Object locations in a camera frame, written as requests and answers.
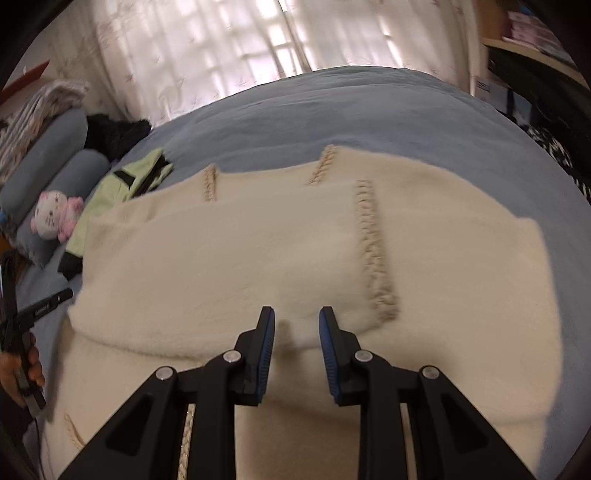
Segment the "green and black garment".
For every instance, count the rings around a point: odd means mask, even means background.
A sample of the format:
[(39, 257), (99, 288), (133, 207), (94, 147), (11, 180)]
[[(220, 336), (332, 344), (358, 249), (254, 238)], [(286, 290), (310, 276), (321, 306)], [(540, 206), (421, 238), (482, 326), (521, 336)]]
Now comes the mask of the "green and black garment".
[(82, 272), (85, 238), (90, 219), (104, 214), (114, 206), (153, 191), (173, 168), (173, 164), (165, 158), (163, 149), (157, 148), (142, 159), (118, 167), (106, 175), (85, 203), (57, 271), (66, 280), (72, 280), (79, 275)]

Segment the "white floral curtain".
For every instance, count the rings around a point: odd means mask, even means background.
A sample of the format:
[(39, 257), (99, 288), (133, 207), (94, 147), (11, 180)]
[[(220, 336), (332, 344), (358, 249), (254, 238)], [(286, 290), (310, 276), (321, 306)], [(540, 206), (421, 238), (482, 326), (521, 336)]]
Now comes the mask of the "white floral curtain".
[(76, 1), (50, 26), (86, 108), (155, 125), (253, 86), (369, 65), (468, 90), (480, 40), (469, 1)]

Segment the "pink boxes on shelf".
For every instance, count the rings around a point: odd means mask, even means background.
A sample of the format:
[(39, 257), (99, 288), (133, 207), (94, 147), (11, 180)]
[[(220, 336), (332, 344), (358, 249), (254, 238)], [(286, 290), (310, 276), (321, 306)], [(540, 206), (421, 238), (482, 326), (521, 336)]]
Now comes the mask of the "pink boxes on shelf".
[(511, 39), (533, 45), (536, 48), (562, 47), (558, 38), (537, 17), (509, 11), (507, 19), (507, 33)]

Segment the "blue bed blanket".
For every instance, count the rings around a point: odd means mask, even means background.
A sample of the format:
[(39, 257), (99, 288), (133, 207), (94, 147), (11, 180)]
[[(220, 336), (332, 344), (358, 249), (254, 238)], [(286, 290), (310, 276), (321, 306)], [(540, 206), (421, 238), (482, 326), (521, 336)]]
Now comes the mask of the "blue bed blanket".
[[(549, 254), (562, 363), (546, 421), (539, 479), (556, 477), (590, 425), (590, 206), (564, 170), (517, 125), (433, 76), (406, 69), (325, 69), (245, 90), (156, 128), (128, 161), (162, 148), (174, 168), (151, 194), (208, 166), (239, 174), (318, 161), (346, 147), (447, 170), (534, 220)], [(31, 436), (43, 442), (57, 384), (60, 333), (74, 300), (35, 329), (47, 405)]]

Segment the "pink white cat plush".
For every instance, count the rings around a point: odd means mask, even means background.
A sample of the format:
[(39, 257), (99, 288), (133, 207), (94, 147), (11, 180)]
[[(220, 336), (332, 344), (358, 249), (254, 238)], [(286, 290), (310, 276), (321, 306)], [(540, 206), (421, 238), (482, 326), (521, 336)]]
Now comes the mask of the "pink white cat plush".
[(73, 234), (83, 208), (81, 197), (67, 197), (57, 190), (44, 191), (34, 209), (31, 230), (44, 240), (65, 243)]

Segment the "cream fuzzy cardigan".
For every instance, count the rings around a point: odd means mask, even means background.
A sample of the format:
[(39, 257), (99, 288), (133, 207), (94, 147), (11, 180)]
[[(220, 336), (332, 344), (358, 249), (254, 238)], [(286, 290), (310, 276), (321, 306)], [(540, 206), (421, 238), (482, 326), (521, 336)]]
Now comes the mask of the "cream fuzzy cardigan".
[(332, 402), (322, 361), (325, 306), (391, 364), (439, 367), (538, 466), (562, 363), (538, 224), (447, 170), (329, 146), (296, 167), (208, 166), (89, 222), (59, 339), (49, 472), (155, 369), (204, 364), (266, 305), (269, 389), (238, 411), (240, 478), (356, 477), (356, 410)]

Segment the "blue rolled pillow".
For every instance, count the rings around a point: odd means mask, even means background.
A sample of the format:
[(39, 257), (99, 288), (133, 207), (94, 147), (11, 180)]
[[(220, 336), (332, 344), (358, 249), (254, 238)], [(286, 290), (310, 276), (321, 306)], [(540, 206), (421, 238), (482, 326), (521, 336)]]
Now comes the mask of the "blue rolled pillow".
[(38, 196), (16, 232), (16, 248), (43, 267), (54, 250), (66, 243), (79, 220), (84, 201), (109, 170), (107, 158), (95, 150), (77, 152)]
[(1, 189), (2, 230), (21, 224), (40, 192), (83, 148), (87, 130), (81, 108), (66, 111), (47, 127)]

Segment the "black clothing pile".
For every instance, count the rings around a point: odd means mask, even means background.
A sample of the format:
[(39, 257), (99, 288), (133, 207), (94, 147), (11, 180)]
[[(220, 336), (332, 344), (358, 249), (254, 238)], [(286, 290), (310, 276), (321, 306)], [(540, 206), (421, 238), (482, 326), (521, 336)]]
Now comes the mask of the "black clothing pile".
[(139, 141), (150, 133), (152, 126), (146, 119), (115, 121), (104, 114), (88, 115), (84, 148), (94, 150), (112, 163), (120, 160)]

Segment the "red wall shelf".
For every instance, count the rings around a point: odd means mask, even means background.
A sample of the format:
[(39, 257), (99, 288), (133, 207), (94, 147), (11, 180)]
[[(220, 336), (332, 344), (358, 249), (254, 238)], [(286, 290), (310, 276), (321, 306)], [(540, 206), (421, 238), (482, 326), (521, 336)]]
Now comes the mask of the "red wall shelf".
[(10, 97), (14, 93), (22, 90), (29, 84), (33, 83), (34, 81), (38, 80), (43, 73), (45, 72), (46, 68), (49, 65), (49, 61), (45, 61), (38, 66), (28, 70), (26, 73), (21, 75), (19, 78), (8, 84), (1, 92), (2, 96)]

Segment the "wooden wall shelf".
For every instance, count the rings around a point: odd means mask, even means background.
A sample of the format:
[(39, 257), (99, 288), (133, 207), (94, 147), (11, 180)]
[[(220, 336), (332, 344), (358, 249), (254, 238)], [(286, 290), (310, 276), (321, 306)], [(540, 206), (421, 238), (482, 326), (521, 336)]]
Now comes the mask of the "wooden wall shelf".
[(521, 55), (590, 89), (557, 35), (525, 1), (474, 1), (474, 7), (484, 48)]

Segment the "folded floral quilt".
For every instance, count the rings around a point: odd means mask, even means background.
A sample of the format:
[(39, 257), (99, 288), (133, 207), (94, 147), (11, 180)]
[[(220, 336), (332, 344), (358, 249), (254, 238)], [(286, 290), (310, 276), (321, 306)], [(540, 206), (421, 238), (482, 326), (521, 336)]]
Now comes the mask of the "folded floral quilt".
[(82, 105), (83, 80), (53, 80), (37, 90), (1, 130), (1, 185), (12, 176), (49, 119)]

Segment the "lower blue rolled pillow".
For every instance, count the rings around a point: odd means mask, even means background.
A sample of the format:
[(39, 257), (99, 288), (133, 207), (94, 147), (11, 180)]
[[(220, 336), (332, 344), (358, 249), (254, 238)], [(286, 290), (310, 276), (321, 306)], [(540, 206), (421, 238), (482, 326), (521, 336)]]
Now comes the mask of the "lower blue rolled pillow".
[(84, 201), (109, 170), (107, 158), (95, 150), (77, 152), (38, 196), (16, 232), (16, 248), (43, 267), (54, 250), (66, 243), (79, 220)]

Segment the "upper blue rolled pillow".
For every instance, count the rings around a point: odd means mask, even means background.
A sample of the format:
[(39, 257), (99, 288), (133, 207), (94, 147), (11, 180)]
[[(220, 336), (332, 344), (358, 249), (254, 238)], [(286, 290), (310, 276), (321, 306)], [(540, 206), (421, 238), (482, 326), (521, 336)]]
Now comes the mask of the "upper blue rolled pillow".
[(21, 224), (40, 192), (83, 148), (87, 130), (81, 108), (66, 111), (47, 127), (1, 189), (2, 230)]

